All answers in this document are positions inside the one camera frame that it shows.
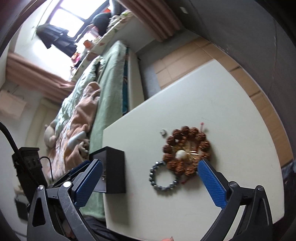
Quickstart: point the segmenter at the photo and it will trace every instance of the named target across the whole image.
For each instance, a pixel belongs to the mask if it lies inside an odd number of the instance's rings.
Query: gray floor
[[[154,40],[137,52],[145,100],[160,91],[153,63],[197,37],[197,34],[185,29],[165,42]]]

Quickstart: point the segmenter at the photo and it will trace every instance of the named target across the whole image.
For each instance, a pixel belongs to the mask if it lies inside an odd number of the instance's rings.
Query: window pane
[[[50,24],[69,30],[68,36],[74,37],[83,26],[84,22],[74,15],[62,9],[58,9],[52,17]]]
[[[88,19],[106,0],[63,0],[61,7]]]

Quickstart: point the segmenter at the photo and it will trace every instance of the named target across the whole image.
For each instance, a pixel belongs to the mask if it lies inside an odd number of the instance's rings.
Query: bracelet
[[[163,186],[157,185],[156,184],[156,181],[155,181],[155,171],[159,167],[161,167],[161,166],[165,166],[165,162],[163,162],[163,161],[157,161],[157,162],[155,162],[155,164],[150,169],[150,174],[149,174],[150,178],[149,178],[149,181],[151,183],[151,186],[153,186],[153,188],[155,190],[158,190],[158,191],[169,191],[169,190],[173,189],[179,183],[179,178],[176,177],[176,179],[170,185],[168,185],[167,187],[163,187]]]

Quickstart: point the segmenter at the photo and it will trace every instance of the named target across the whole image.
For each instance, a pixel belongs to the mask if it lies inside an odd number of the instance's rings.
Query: metal screw
[[[68,188],[68,187],[70,187],[72,185],[72,182],[69,182],[69,181],[67,181],[67,182],[65,182],[64,184],[63,184],[63,186],[65,187],[65,188]]]
[[[230,182],[229,183],[231,187],[236,188],[238,187],[238,184],[236,182]]]
[[[41,191],[43,188],[44,188],[44,186],[40,185],[40,186],[37,187],[37,191]]]
[[[264,191],[264,187],[263,186],[260,186],[259,185],[259,186],[257,186],[257,188],[258,188],[259,191]]]
[[[167,132],[165,129],[161,129],[160,134],[164,137],[167,135]]]

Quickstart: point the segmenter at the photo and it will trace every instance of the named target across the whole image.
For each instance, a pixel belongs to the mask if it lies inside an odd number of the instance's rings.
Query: window frame
[[[82,25],[82,27],[78,30],[78,32],[75,34],[74,37],[71,37],[73,40],[76,40],[76,42],[78,42],[83,36],[80,36],[79,39],[77,39],[77,37],[83,32],[83,30],[91,24],[91,21],[93,20],[93,18],[99,14],[99,13],[102,13],[104,12],[108,7],[109,7],[109,0],[106,0],[101,6],[99,6],[95,11],[94,13],[88,18],[88,19],[84,19],[74,13],[72,13],[71,11],[61,7],[61,4],[62,4],[63,0],[60,0],[57,5],[55,6],[55,8],[53,9],[53,11],[50,13],[48,19],[46,20],[46,23],[50,23],[51,19],[53,18],[54,14],[56,13],[56,11],[58,9],[62,9],[70,14],[72,14],[73,16],[77,17],[78,19],[80,19],[81,21],[84,22],[84,24]]]

